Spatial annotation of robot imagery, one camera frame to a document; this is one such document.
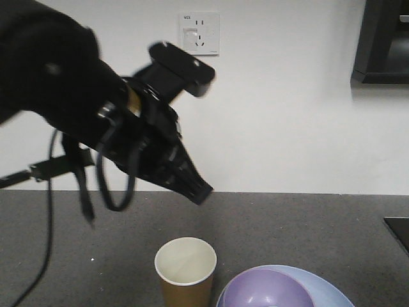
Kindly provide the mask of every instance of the electrical socket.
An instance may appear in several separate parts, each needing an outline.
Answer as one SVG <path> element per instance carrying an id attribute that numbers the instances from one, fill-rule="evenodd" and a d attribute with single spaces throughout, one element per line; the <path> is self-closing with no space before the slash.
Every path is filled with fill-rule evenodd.
<path id="1" fill-rule="evenodd" d="M 181 13 L 180 47 L 196 56 L 219 54 L 220 15 L 218 13 Z"/>

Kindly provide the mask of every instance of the bowl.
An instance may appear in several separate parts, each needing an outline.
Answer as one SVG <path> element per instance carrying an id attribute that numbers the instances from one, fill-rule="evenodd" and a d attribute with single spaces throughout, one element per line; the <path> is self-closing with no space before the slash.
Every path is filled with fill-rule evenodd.
<path id="1" fill-rule="evenodd" d="M 352 302 L 339 289 L 311 272 L 288 265 L 262 265 L 252 268 L 252 270 L 258 269 L 281 272 L 295 279 L 308 291 L 315 307 L 354 307 Z"/>
<path id="2" fill-rule="evenodd" d="M 308 291 L 287 274 L 249 269 L 226 286 L 222 307 L 315 307 Z"/>

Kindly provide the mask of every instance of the paper cup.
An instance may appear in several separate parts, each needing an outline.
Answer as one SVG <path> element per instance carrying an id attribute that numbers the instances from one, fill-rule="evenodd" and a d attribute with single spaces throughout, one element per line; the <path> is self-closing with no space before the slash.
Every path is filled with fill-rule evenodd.
<path id="1" fill-rule="evenodd" d="M 155 257 L 166 307 L 208 307 L 217 257 L 209 243 L 191 237 L 163 245 Z"/>

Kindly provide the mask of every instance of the gray countertop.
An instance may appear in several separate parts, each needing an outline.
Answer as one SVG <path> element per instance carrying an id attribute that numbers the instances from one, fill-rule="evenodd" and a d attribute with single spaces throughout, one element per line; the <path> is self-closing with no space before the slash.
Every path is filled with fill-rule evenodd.
<path id="1" fill-rule="evenodd" d="M 232 277 L 263 264 L 313 272 L 356 307 L 409 306 L 409 257 L 383 222 L 409 217 L 409 196 L 213 193 L 198 207 L 175 193 L 139 192 L 117 213 L 95 192 L 92 229 L 77 192 L 54 195 L 50 266 L 23 307 L 163 306 L 153 259 L 185 236 L 217 252 L 212 306 Z M 0 191 L 0 306 L 10 306 L 41 267 L 46 207 L 43 191 Z"/>

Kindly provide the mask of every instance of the black robotic arm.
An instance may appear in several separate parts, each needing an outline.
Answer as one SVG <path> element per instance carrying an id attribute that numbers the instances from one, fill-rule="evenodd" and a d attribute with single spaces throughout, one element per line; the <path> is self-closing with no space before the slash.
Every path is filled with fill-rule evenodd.
<path id="1" fill-rule="evenodd" d="M 204 95 L 214 69 L 167 42 L 149 52 L 146 68 L 120 77 L 100 59 L 92 30 L 34 0 L 0 0 L 0 124 L 36 112 L 63 132 L 65 145 L 85 144 L 131 177 L 200 204 L 212 187 L 190 160 L 169 104 L 183 90 Z"/>

